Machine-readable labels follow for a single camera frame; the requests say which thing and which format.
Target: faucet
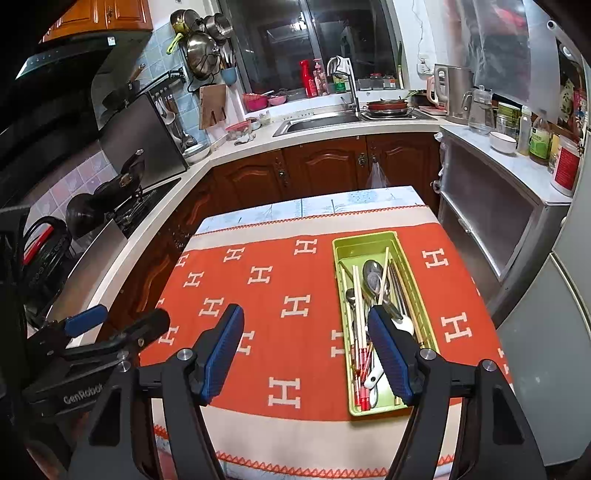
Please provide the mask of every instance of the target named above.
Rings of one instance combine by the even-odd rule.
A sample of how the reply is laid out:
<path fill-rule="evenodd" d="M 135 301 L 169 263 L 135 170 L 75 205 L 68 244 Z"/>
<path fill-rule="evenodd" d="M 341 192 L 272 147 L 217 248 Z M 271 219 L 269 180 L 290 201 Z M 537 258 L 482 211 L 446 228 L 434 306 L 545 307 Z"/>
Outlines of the faucet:
<path fill-rule="evenodd" d="M 351 75 L 350 73 L 341 72 L 340 70 L 336 70 L 335 73 L 338 73 L 339 75 L 345 75 L 349 79 L 349 84 L 351 85 L 351 96 L 353 97 L 353 103 L 347 104 L 345 102 L 345 104 L 352 108 L 355 115 L 359 115 L 361 113 L 361 108 L 359 107 L 359 99 L 357 98 L 357 86 L 355 85 L 355 77 L 353 77 L 353 75 Z"/>

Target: cutting board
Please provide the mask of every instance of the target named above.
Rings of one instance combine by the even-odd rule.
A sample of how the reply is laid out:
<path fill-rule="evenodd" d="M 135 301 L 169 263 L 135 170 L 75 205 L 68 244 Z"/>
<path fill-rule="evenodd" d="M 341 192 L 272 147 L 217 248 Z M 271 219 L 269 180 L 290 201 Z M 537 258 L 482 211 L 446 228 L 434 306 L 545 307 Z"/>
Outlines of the cutting board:
<path fill-rule="evenodd" d="M 199 89 L 201 116 L 199 128 L 204 130 L 226 119 L 226 85 L 208 85 Z"/>

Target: red container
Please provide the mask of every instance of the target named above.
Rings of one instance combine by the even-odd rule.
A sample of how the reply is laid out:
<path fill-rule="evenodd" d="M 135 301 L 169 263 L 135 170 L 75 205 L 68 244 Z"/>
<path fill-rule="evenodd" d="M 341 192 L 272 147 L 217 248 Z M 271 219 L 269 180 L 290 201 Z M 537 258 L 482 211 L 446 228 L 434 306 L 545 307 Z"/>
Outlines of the red container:
<path fill-rule="evenodd" d="M 256 93 L 245 93 L 242 95 L 244 106 L 249 112 L 256 112 L 267 108 L 267 97 Z"/>

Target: refrigerator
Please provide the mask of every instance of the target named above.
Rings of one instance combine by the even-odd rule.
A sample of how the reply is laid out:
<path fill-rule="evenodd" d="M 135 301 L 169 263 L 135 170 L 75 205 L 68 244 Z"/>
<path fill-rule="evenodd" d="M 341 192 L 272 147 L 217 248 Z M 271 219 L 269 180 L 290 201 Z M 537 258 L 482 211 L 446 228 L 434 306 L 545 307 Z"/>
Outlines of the refrigerator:
<path fill-rule="evenodd" d="M 587 98 L 591 70 L 585 62 Z M 552 251 L 498 328 L 515 396 L 545 465 L 591 442 L 591 133 L 573 203 Z"/>

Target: blue cup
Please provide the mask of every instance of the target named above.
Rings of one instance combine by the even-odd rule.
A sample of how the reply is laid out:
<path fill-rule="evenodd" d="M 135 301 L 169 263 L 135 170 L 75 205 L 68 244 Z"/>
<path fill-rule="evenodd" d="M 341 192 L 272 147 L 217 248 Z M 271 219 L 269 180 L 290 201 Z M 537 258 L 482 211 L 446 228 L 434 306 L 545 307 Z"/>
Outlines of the blue cup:
<path fill-rule="evenodd" d="M 231 69 L 224 69 L 220 73 L 222 74 L 223 81 L 229 87 L 234 85 L 238 80 L 238 72 L 236 71 L 236 67 L 232 67 Z"/>

